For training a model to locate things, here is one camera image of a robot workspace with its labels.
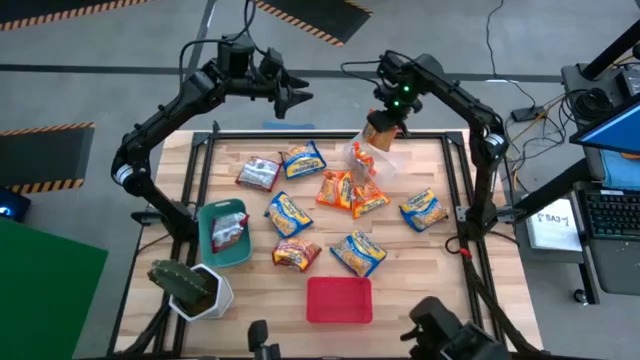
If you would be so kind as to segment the green cactus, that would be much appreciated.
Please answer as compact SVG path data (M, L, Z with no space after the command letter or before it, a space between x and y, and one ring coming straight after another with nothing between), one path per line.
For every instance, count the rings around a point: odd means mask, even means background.
M176 260L155 260L147 271L150 281L178 298L182 302L194 305L212 292L207 281L197 272Z

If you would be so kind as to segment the blue cloth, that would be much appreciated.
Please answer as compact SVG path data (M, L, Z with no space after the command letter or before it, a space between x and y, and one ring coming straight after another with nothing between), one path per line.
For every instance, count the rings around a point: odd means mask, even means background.
M640 155L601 150L603 184L607 188L640 191Z

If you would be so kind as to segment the black device with blue light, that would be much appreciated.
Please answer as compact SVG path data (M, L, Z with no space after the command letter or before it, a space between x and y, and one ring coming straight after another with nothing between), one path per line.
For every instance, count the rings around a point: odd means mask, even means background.
M0 217L23 223L30 205L30 199L0 187Z

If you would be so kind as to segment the black gantry pole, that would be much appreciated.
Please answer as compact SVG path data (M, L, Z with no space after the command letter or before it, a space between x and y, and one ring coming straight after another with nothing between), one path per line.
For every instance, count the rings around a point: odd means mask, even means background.
M588 80L594 80L638 41L640 41L640 20L636 20L594 60L583 66L580 70L581 75Z

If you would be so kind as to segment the black workstation desk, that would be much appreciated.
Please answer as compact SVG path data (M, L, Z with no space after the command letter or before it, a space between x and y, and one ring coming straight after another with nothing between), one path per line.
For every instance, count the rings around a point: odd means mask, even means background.
M567 92L600 89L615 106L622 105L627 99L632 98L619 85L617 77L622 72L620 69L605 70L594 80L588 80L580 73L582 67L582 64L578 64L561 69L563 85ZM580 289L586 292L591 305L600 302L600 291L614 295L640 296L640 242L592 239L587 232L579 192L602 189L604 169L599 149L586 147L584 154L583 159L588 162L591 180L578 185L568 194L582 245L582 260L578 264L582 279Z

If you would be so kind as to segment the thick black rig strut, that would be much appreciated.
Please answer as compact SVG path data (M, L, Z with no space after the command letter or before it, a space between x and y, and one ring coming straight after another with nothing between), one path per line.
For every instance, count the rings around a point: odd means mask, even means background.
M564 197L578 185L591 180L591 172L586 159L581 159L539 189L528 193L515 203L513 223L520 223L546 206Z

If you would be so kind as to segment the white hexagonal plant pot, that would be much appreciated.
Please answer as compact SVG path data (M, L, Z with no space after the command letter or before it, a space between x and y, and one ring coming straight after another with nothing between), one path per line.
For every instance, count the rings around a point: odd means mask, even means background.
M214 293L214 301L207 300L201 305L185 307L179 299L171 295L169 298L170 308L188 322L203 318L219 319L223 317L234 300L228 279L217 274L205 264L195 265L192 270L205 278L208 287Z

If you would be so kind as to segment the red Maruchan ramen packet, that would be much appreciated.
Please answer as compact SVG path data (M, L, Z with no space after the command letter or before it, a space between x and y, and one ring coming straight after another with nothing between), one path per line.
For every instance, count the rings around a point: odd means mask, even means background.
M276 266L286 266L301 273L306 272L322 252L322 248L310 241L291 237L281 239L272 251Z
M219 253L233 246L242 236L249 220L244 212L230 213L214 218L211 231L211 248Z
M251 157L242 167L235 183L256 190L271 192L282 164L260 157Z

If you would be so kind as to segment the blue Maruchan ramen packet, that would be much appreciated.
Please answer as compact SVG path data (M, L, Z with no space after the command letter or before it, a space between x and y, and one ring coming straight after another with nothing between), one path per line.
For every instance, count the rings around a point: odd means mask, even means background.
M313 224L309 215L284 191L268 204L264 216L274 225L281 238L291 238Z
M327 166L313 140L281 152L280 157L287 180L313 174Z
M367 278L387 257L387 251L374 243L364 232L354 230L330 253L357 277Z
M430 188L409 198L399 206L399 210L409 227L416 232L423 232L449 217L448 211Z

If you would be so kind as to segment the computer keyboard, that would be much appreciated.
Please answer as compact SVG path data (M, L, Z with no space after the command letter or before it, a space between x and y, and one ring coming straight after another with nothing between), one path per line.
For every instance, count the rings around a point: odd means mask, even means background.
M640 242L640 192L589 189L581 190L579 197L592 239Z

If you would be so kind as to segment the orange Maruchan ramen packet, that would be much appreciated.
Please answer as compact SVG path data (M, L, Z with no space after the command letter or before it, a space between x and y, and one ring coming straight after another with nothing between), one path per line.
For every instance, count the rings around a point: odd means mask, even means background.
M378 150L389 152L398 131L399 128L397 126L392 126L388 130L379 132L370 123L366 123L361 136L371 146Z
M351 210L353 204L353 178L350 171L323 172L324 180L316 196L316 202L343 210Z
M365 178L353 189L352 216L358 219L380 207L391 203L371 178Z

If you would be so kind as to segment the hazard-striped black floor mat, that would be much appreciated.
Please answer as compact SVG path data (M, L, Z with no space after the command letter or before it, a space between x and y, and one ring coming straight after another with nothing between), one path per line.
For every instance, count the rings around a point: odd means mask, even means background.
M373 11L354 0L256 0L257 7L334 47L343 47Z
M98 14L152 0L0 0L0 32Z
M17 194L82 187L95 127L83 122L0 131L0 187Z

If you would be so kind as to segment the black aluminium table frame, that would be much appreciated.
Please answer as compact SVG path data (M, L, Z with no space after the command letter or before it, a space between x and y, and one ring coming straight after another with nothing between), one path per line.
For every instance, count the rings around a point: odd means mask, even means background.
M330 167L340 168L342 148L351 137L348 131L261 130L179 131L168 138L160 178L166 179L170 170L185 169L189 173L185 183L197 190L201 201L243 201L251 216L253 247L248 262L223 269L235 295L229 312L217 320L177 324L174 349L181 355L245 358L249 325L263 319L271 339L287 358L401 358L410 348L400 340L400 335L412 327L409 312L428 295L440 298L462 320L472 320L493 335L503 336L502 328L467 281L462 257L447 251L446 239L459 227L455 218L422 233L406 225L396 204L353 219L315 202L321 184L316 175L282 180L277 185L312 217L304 238L329 248L349 231L359 229L380 244L388 256L370 278L369 323L313 324L307 320L307 276L275 267L268 259L276 237L263 216L268 195L234 185L231 178L241 162L252 155L274 155L310 140L318 144Z

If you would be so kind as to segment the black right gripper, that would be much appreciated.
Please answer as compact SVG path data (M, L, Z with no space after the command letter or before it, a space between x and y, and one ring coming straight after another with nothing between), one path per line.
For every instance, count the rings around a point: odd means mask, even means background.
M367 115L368 123L379 133L386 132L395 127L402 134L403 137L408 136L408 129L404 122L400 122L400 119L389 114L387 111L373 110Z

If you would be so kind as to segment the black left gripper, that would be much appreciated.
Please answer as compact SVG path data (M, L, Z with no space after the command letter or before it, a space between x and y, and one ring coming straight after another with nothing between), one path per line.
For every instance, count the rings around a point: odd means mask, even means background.
M277 119L284 119L290 108L313 98L310 92L295 90L307 88L309 83L291 75L286 69L280 69L275 73L256 71L254 76L255 96L274 101L274 113ZM283 89L283 84L293 89Z

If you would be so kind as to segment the white paper label sheet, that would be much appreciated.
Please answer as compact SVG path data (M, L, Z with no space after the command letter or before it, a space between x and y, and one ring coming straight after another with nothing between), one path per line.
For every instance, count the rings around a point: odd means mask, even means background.
M582 246L569 199L561 198L526 220L533 249L581 252Z

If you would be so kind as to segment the teal plastic bin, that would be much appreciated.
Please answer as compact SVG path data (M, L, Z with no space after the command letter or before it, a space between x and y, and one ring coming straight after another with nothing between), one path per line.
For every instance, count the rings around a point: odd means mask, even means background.
M198 213L198 228L201 262L210 268L223 268L247 262L252 254L249 227L231 247L214 253L212 249L213 221L216 218L236 212L246 213L246 206L240 199L227 199L209 203Z

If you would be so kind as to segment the clear plastic bin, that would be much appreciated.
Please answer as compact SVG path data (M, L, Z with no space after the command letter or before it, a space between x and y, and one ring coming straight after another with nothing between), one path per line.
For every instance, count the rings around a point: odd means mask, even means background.
M374 158L362 149L359 142L352 144L352 153L355 162L366 174L376 174Z
M370 154L375 160L375 175L366 174L355 162L352 153L352 144L359 142L362 149ZM396 175L398 169L398 161L393 158L389 152L378 150L377 148L366 143L358 133L350 139L341 149L342 160L347 164L348 168L354 173L358 179L371 178L377 185L385 185L389 183Z

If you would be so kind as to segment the blue tape strip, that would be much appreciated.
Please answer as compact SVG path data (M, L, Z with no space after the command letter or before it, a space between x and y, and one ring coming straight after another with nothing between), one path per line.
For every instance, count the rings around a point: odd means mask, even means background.
M293 124L284 122L265 121L262 124L265 130L315 130L316 127L311 123Z

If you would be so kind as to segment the red translucent plastic bin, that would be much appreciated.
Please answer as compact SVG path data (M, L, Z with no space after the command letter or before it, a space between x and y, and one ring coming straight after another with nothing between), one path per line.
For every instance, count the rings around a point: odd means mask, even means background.
M310 277L307 281L306 319L310 323L370 323L373 320L370 280Z

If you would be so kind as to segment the black power strip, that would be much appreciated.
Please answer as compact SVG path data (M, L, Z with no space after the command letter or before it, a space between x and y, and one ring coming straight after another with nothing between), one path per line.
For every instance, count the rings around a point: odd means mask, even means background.
M544 110L543 106L518 108L511 111L510 118L516 123L534 121Z

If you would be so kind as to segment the blue-screen monitor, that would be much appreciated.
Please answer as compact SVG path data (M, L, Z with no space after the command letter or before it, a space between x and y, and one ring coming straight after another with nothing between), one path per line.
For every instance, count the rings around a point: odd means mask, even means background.
M572 144L640 155L640 93L570 137Z

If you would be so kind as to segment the green panel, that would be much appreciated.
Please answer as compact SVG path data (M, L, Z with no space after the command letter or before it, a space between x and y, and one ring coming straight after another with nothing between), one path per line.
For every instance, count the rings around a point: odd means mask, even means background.
M71 360L107 256L0 219L0 360Z

